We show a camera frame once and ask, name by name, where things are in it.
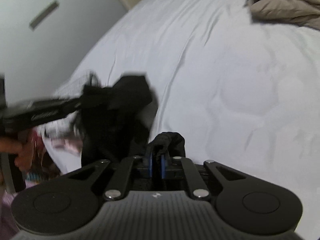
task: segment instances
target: white logo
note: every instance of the white logo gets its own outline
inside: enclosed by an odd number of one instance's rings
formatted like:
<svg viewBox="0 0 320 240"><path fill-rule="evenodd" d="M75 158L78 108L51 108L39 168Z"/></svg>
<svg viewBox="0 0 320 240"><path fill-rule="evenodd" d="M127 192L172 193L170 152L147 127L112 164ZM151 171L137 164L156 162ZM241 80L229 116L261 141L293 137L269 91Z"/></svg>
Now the white logo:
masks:
<svg viewBox="0 0 320 240"><path fill-rule="evenodd" d="M49 117L49 116L53 116L55 114L59 113L58 110L55 110L55 111L51 111L51 112L46 112L46 113L42 113L42 114L34 114L32 117L31 117L31 121L34 121L34 120L38 120L38 119L42 119L42 118L46 118L46 117Z"/></svg>
<svg viewBox="0 0 320 240"><path fill-rule="evenodd" d="M158 198L158 197L161 197L161 194L158 193L158 192L156 192L156 194L152 194L152 196L153 196L154 198Z"/></svg>

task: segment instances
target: pink cloth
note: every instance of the pink cloth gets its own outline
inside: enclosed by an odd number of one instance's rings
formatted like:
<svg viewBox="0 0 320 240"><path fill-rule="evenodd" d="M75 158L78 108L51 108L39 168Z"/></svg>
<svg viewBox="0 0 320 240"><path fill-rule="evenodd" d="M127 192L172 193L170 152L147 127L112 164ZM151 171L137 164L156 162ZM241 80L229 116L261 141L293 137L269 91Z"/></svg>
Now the pink cloth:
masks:
<svg viewBox="0 0 320 240"><path fill-rule="evenodd" d="M34 186L34 183L26 181L27 188ZM4 192L1 203L1 220L0 220L0 240L9 240L19 229L14 223L14 219L11 213L11 203L17 194L7 194Z"/></svg>

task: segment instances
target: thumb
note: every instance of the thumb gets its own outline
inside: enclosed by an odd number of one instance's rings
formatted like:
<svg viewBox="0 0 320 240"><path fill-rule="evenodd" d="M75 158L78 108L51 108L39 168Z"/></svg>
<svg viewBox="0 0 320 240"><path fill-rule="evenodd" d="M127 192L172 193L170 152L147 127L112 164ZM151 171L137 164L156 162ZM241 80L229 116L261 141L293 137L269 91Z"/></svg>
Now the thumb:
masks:
<svg viewBox="0 0 320 240"><path fill-rule="evenodd" d="M17 153L22 150L22 143L7 137L0 137L0 152Z"/></svg>

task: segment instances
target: cabinet handle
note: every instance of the cabinet handle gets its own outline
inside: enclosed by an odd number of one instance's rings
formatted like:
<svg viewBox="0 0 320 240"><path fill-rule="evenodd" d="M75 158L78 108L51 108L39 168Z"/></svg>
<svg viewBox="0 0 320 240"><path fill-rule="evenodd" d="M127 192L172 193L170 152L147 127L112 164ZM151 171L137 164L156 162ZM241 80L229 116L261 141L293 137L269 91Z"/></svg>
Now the cabinet handle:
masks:
<svg viewBox="0 0 320 240"><path fill-rule="evenodd" d="M29 27L34 31L34 29L58 7L59 2L54 0L29 23Z"/></svg>

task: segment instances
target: white bed sheet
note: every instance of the white bed sheet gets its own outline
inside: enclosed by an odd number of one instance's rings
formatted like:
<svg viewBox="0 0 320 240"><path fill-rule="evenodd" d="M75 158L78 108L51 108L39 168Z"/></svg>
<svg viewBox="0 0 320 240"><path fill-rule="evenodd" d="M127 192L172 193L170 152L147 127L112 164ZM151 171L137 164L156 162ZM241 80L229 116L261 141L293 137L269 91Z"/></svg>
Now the white bed sheet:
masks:
<svg viewBox="0 0 320 240"><path fill-rule="evenodd" d="M145 73L162 131L186 154L292 190L303 204L296 232L320 236L320 32L252 23L245 0L143 0L88 53L103 85Z"/></svg>

